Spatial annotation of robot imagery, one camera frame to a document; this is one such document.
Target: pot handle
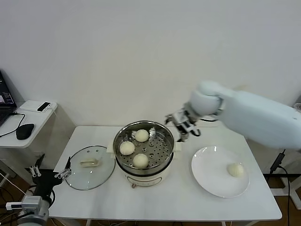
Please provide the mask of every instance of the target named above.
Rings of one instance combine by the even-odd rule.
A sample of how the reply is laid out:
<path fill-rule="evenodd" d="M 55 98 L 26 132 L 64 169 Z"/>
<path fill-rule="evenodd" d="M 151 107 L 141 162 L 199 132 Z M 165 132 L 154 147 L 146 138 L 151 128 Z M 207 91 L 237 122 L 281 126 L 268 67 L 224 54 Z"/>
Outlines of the pot handle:
<path fill-rule="evenodd" d="M 111 158 L 115 158 L 114 149 L 113 149 L 113 140 L 110 140 L 108 143 L 107 153 L 111 153 Z"/>
<path fill-rule="evenodd" d="M 174 159 L 179 159 L 180 158 L 180 151 L 182 150 L 182 143 L 181 142 L 176 142 L 174 144 Z"/>

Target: wooden floor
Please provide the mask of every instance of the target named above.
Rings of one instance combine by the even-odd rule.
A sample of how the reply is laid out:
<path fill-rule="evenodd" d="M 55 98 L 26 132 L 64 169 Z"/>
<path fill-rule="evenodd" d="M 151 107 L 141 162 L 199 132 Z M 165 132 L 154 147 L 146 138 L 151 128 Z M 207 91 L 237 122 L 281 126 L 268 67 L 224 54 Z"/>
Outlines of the wooden floor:
<path fill-rule="evenodd" d="M 20 177 L 11 178 L 11 181 L 15 183 L 19 188 L 21 188 L 23 191 L 26 191 L 29 185 L 23 181 Z M 269 180 L 269 186 L 271 188 L 282 188 L 283 184 L 280 179 L 278 178 L 271 178 Z M 10 183 L 6 183 L 3 188 L 7 189 L 13 196 L 14 201 L 20 201 L 23 197 L 22 193 L 17 190 L 15 187 L 13 187 Z M 0 204 L 5 204 L 6 202 L 11 202 L 12 197 L 4 190 L 0 189 Z M 298 195 L 301 197 L 301 188 L 297 191 Z M 278 221 L 262 221 L 255 224 L 255 226 L 286 226 L 287 225 L 287 197 L 275 197 L 281 212 L 282 212 L 282 219 Z M 11 212 L 6 212 L 4 209 L 0 209 L 0 222 L 10 220 L 11 217 L 8 217 L 8 214 L 11 214 Z M 57 226 L 63 226 L 59 221 L 55 220 L 55 223 Z M 79 220 L 79 222 L 85 226 L 86 221 L 85 220 Z M 219 222 L 154 222 L 154 221 L 107 221 L 107 220 L 93 220 L 91 225 L 92 226 L 117 226 L 117 224 L 120 224 L 121 226 L 220 226 L 221 224 Z M 47 226 L 55 226 L 51 220 L 47 222 Z M 297 210 L 292 202 L 290 201 L 290 226 L 301 226 L 301 210 Z"/>

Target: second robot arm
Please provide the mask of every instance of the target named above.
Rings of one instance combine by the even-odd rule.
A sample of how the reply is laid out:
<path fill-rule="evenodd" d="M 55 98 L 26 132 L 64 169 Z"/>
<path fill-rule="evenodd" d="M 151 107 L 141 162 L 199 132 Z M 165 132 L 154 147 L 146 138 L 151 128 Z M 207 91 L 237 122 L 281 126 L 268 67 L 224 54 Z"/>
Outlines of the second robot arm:
<path fill-rule="evenodd" d="M 301 148 L 301 114 L 295 109 L 267 98 L 224 88 L 206 81 L 192 92 L 184 107 L 167 116 L 181 134 L 200 136 L 195 123 L 210 115 L 227 128 L 272 148 Z"/>

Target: pot base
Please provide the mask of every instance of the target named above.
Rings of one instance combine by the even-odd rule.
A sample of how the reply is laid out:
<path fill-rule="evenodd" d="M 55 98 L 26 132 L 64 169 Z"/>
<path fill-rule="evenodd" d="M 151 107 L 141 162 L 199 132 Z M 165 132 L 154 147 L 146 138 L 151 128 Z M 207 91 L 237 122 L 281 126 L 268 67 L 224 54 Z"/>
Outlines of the pot base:
<path fill-rule="evenodd" d="M 149 187 L 161 183 L 169 174 L 169 171 L 170 171 L 170 164 L 162 172 L 149 177 L 137 177 L 137 176 L 130 175 L 126 172 L 123 173 L 127 181 L 132 185 L 140 186 L 140 187 Z"/>

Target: glass pot lid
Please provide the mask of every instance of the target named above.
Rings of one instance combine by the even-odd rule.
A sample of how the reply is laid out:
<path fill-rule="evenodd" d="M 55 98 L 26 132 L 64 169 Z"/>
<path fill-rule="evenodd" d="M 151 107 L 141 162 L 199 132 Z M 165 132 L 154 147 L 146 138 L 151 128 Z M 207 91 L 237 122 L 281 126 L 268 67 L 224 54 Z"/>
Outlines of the glass pot lid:
<path fill-rule="evenodd" d="M 102 185 L 115 168 L 115 158 L 103 146 L 89 146 L 71 157 L 72 174 L 66 179 L 77 190 L 90 190 Z"/>

